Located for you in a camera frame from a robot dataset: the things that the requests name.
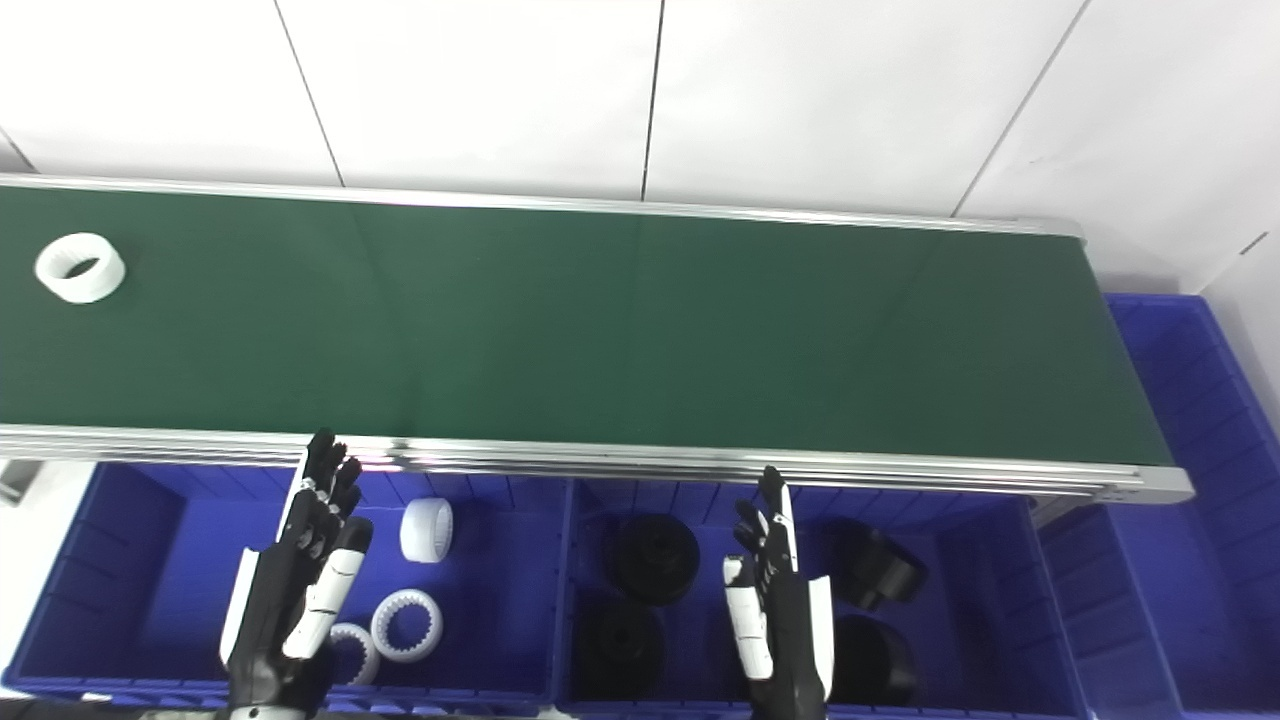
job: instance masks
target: black and white robotic hand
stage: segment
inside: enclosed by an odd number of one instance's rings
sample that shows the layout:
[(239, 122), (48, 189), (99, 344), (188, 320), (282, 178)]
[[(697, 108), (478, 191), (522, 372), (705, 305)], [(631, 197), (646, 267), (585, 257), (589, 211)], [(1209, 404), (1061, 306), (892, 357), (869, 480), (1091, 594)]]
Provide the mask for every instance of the black and white robotic hand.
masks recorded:
[(759, 480), (767, 511), (737, 501), (733, 537), (748, 555), (724, 559), (724, 594), (753, 720), (822, 720), (835, 665), (831, 580), (805, 580), (796, 557), (791, 492), (777, 469)]
[(360, 461), (317, 432), (289, 483), (275, 542), (244, 548), (219, 647), (230, 675), (230, 719), (303, 720), (333, 684), (329, 648), (374, 525), (352, 518)]

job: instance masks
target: white wall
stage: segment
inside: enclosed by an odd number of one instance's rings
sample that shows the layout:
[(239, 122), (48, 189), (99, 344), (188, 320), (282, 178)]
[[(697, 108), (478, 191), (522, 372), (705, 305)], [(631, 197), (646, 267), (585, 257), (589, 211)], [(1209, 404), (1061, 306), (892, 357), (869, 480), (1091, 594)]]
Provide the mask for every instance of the white wall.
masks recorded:
[(282, 0), (348, 186), (639, 199), (658, 0)]
[(0, 128), (41, 173), (337, 183), (270, 0), (3, 10)]
[(948, 215), (1080, 0), (668, 0), (646, 197)]
[(1203, 295), (1272, 427), (1280, 428), (1280, 222), (1271, 228)]
[(1275, 219), (1280, 3), (1093, 0), (960, 209), (1084, 225), (1112, 287), (1196, 292)]
[(1103, 287), (1190, 292), (1280, 196), (1274, 0), (10, 0), (4, 22), (0, 128), (51, 174), (1050, 215)]
[(9, 141), (4, 128), (0, 128), (0, 173), (28, 173), (31, 165), (18, 152), (18, 147)]

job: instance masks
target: white ring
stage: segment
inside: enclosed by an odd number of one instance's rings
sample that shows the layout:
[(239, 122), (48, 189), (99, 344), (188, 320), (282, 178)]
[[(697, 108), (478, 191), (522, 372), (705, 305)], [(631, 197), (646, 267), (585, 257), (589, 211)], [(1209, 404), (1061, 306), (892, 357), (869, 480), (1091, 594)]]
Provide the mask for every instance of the white ring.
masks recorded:
[[(426, 629), (426, 637), (413, 647), (393, 647), (390, 638), (387, 637), (392, 625), (392, 618), (410, 605), (417, 605), (426, 610), (431, 624)], [(435, 646), (440, 644), (440, 633), (444, 632), (444, 619), (440, 616), (440, 606), (431, 600), (431, 596), (420, 589), (407, 588), (393, 592), (387, 596), (387, 600), (378, 603), (378, 610), (374, 610), (374, 621), (370, 623), (370, 630), (374, 635), (374, 647), (378, 648), (378, 652), (383, 653), (383, 657), (392, 662), (417, 662), (431, 655)]]
[(453, 542), (453, 507), (448, 500), (421, 497), (404, 507), (401, 552), (413, 562), (439, 562)]
[[(77, 265), (95, 260), (83, 273), (69, 277)], [(40, 251), (36, 278), (67, 302), (96, 302), (124, 282), (124, 260), (100, 234), (78, 232), (63, 236)]]
[(360, 643), (360, 652), (365, 653), (365, 660), (360, 665), (360, 671), (356, 673), (356, 678), (352, 679), (348, 685), (369, 685), (378, 676), (379, 656), (378, 648), (374, 647), (374, 638), (369, 634), (369, 630), (356, 625), (355, 623), (338, 623), (333, 628), (329, 628), (329, 642), (338, 643), (338, 641), (353, 639)]

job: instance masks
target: white plastic gear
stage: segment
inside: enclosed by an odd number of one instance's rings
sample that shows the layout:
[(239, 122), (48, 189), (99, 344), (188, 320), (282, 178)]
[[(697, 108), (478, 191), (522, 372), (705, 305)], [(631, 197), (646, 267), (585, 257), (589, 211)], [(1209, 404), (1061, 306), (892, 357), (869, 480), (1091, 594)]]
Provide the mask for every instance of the white plastic gear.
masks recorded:
[(374, 638), (369, 634), (369, 630), (356, 625), (355, 623), (338, 623), (333, 628), (329, 628), (330, 643), (337, 643), (348, 638), (358, 642), (360, 651), (365, 655), (365, 660), (360, 665), (360, 671), (356, 673), (356, 678), (348, 684), (370, 685), (374, 683), (374, 678), (378, 676), (378, 665), (380, 662), (379, 651), (374, 644)]
[[(426, 629), (426, 637), (412, 647), (394, 647), (388, 637), (392, 618), (410, 605), (416, 605), (426, 610), (431, 624)], [(370, 630), (374, 637), (374, 647), (378, 648), (378, 652), (383, 653), (383, 657), (392, 662), (417, 662), (431, 655), (431, 651), (440, 644), (440, 635), (444, 633), (444, 619), (440, 616), (440, 606), (436, 605), (431, 596), (420, 589), (406, 588), (393, 592), (378, 603), (378, 610), (374, 610), (374, 620), (370, 623)]]

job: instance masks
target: blue plastic bin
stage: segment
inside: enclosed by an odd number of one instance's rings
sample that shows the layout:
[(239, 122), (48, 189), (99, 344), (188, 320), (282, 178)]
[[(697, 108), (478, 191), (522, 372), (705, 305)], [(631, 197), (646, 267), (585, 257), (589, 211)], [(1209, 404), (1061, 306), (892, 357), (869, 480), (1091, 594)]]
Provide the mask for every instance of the blue plastic bin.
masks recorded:
[[(749, 715), (746, 682), (732, 639), (721, 561), (741, 552), (733, 502), (754, 486), (586, 480), (579, 484), (568, 559), (562, 701), (581, 716)], [(913, 707), (832, 706), (833, 717), (1078, 717), (1078, 696), (1039, 544), (1023, 498), (982, 495), (794, 488), (801, 571), (828, 568), (829, 521), (856, 518), (892, 534), (932, 573), (910, 603), (874, 614), (901, 632), (920, 675)], [(655, 610), (666, 665), (650, 697), (602, 702), (577, 697), (573, 620), (621, 598), (605, 577), (605, 553), (626, 518), (671, 512), (698, 538), (701, 566), (680, 601)], [(836, 601), (836, 614), (854, 612)]]
[(1046, 556), (1101, 717), (1280, 715), (1280, 446), (1208, 306), (1110, 296), (1197, 497), (1093, 507)]
[[(220, 706), (223, 616), (241, 550), (273, 538), (291, 471), (101, 465), (72, 524), (5, 684), (116, 703)], [(439, 602), (445, 632), (421, 662), (383, 662), (376, 685), (339, 685), (330, 710), (529, 715), (552, 701), (570, 483), (365, 473), (357, 512), (374, 542), (339, 620), (369, 625), (404, 587)], [(406, 502), (448, 498), (449, 556), (399, 550)]]

